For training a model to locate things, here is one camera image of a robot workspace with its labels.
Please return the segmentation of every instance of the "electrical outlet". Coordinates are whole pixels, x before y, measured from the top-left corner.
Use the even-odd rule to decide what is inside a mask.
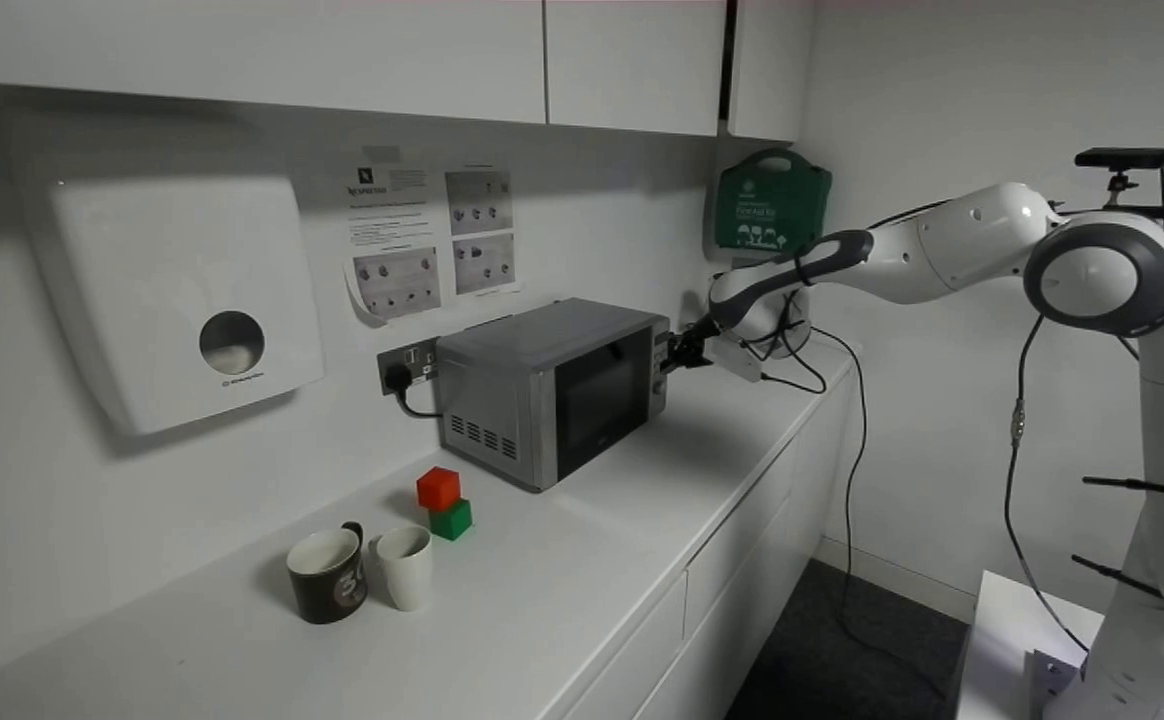
[[[506,234],[506,174],[449,174],[451,237]]]
[[[454,293],[511,285],[511,237],[454,241]]]
[[[350,257],[348,293],[369,326],[437,307],[437,249]]]
[[[428,339],[380,353],[375,355],[380,396],[386,396],[383,372],[394,370],[394,364],[404,364],[417,382],[431,382],[431,347],[437,347],[437,339],[428,338]]]

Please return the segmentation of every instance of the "cabinet door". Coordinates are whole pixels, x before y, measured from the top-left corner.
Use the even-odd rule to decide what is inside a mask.
[[[544,0],[549,119],[716,138],[723,0]]]
[[[810,30],[810,0],[734,0],[729,138],[801,138]]]
[[[544,119],[541,0],[0,0],[0,85]]]

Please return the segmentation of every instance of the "white countertop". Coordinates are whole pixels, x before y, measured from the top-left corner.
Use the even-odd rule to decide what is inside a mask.
[[[1082,644],[1097,641],[1097,611],[1061,596],[1049,602]],[[1071,667],[1082,662],[1082,654],[1054,630],[1054,622],[1045,611],[1026,584],[985,572],[975,626],[965,654],[955,720],[1026,720],[1032,713],[1025,656],[1037,650]]]
[[[826,344],[808,355],[833,382],[847,370]],[[675,372],[654,426],[544,497],[437,451],[0,667],[0,720],[561,718],[810,408],[718,370]],[[437,539],[437,602],[391,611],[371,596],[304,626],[284,547],[339,519],[369,536],[421,526],[410,481],[431,466],[464,474],[476,516]]]

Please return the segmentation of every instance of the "white mug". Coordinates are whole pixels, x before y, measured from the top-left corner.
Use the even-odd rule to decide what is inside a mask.
[[[399,527],[375,539],[375,564],[391,610],[410,611],[431,596],[431,536],[428,527]]]

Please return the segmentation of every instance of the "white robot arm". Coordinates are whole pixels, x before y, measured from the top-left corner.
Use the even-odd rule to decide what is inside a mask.
[[[696,344],[723,364],[747,355],[742,344],[788,328],[788,307],[801,307],[788,293],[808,281],[919,304],[1020,260],[1037,311],[1071,328],[1139,338],[1143,353],[1143,481],[1132,488],[1146,492],[1146,506],[1124,576],[1153,584],[1155,596],[1132,584],[1115,592],[1079,681],[1049,718],[1164,718],[1164,234],[1153,221],[1124,214],[1061,221],[1041,194],[996,184],[876,227],[835,234],[802,260],[718,271]]]

